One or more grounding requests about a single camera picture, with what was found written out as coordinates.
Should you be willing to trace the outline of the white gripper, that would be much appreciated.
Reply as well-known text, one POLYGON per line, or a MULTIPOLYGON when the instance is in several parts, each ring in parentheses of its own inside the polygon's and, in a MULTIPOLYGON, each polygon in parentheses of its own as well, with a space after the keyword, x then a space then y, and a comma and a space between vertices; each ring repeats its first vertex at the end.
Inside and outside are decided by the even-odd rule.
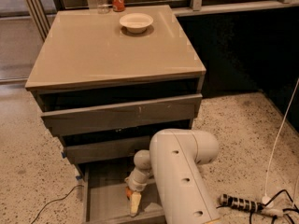
POLYGON ((142 192, 147 186, 148 180, 151 177, 150 172, 141 173, 132 171, 128 177, 124 179, 128 188, 133 191, 130 195, 130 216, 135 217, 138 214, 139 205, 141 202, 142 192))

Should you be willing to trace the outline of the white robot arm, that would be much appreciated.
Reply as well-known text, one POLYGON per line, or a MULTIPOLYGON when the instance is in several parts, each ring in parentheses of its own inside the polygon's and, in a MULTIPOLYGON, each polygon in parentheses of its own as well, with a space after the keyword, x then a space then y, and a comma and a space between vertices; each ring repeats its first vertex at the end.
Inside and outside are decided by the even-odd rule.
POLYGON ((153 177, 167 224, 221 224, 197 168, 213 162, 218 153, 219 143, 212 133, 181 129, 157 132, 148 150, 136 152, 135 168, 125 179, 130 215, 137 215, 141 192, 153 177))

